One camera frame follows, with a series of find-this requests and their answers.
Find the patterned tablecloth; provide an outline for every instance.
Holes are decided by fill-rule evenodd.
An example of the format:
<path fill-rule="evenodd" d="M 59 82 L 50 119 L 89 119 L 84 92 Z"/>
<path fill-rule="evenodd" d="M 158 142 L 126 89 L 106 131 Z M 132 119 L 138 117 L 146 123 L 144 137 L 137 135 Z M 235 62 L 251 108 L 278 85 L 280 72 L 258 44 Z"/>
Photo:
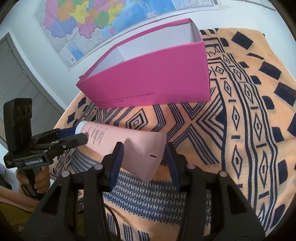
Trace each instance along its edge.
<path fill-rule="evenodd" d="M 201 33 L 210 102 L 100 110 L 79 93 L 56 127 L 87 120 L 166 132 L 167 141 L 189 162 L 208 172 L 227 171 L 269 234 L 296 192 L 296 82 L 262 33 L 248 29 Z M 82 146 L 59 156 L 51 173 L 83 172 L 101 160 Z M 104 194 L 126 241 L 175 240 L 185 198 L 172 186 L 165 158 L 150 183 L 121 170 L 116 187 Z M 83 202 L 83 192 L 79 200 Z M 205 234 L 210 231 L 210 205 L 208 192 Z M 107 218 L 115 232 L 111 215 Z"/>

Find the gray door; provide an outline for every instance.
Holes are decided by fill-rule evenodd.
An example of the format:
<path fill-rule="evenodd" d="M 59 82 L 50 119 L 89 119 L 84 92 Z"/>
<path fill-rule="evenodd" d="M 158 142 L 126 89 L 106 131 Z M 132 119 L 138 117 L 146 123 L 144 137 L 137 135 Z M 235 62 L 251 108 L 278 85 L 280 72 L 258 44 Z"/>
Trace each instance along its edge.
<path fill-rule="evenodd" d="M 51 130 L 61 114 L 39 92 L 23 71 L 6 40 L 0 43 L 0 142 L 6 140 L 3 126 L 3 105 L 15 98 L 31 98 L 32 103 L 32 134 Z"/>

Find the open cardboard box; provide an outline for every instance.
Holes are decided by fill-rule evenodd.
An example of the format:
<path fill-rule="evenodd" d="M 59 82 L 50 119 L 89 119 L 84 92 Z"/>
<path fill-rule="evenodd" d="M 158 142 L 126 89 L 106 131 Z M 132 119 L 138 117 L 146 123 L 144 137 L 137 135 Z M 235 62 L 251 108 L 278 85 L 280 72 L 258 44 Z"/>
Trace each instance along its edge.
<path fill-rule="evenodd" d="M 209 101 L 201 34 L 191 19 L 136 34 L 109 49 L 77 86 L 100 109 Z"/>

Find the human hand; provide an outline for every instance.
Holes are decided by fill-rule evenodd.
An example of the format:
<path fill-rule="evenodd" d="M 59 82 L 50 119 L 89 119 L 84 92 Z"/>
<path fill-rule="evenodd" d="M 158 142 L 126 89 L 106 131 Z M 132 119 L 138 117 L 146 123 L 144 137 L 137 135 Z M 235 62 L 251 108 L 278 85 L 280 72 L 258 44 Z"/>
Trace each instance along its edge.
<path fill-rule="evenodd" d="M 18 181 L 22 185 L 29 184 L 29 180 L 24 173 L 19 170 L 16 170 L 15 175 Z M 49 175 L 49 166 L 41 167 L 41 171 L 35 176 L 35 185 L 34 188 L 37 190 L 37 193 L 46 193 L 50 187 L 50 175 Z"/>

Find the pink tube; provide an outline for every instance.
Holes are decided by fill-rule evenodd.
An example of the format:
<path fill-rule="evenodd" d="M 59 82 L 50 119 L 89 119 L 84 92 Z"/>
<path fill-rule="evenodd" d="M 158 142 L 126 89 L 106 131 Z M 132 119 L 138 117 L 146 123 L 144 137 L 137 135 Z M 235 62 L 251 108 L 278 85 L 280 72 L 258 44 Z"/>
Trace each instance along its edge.
<path fill-rule="evenodd" d="M 163 132 L 82 121 L 75 133 L 88 133 L 86 146 L 102 156 L 112 153 L 116 143 L 122 142 L 124 156 L 121 167 L 144 182 L 153 178 L 165 150 L 166 133 Z"/>

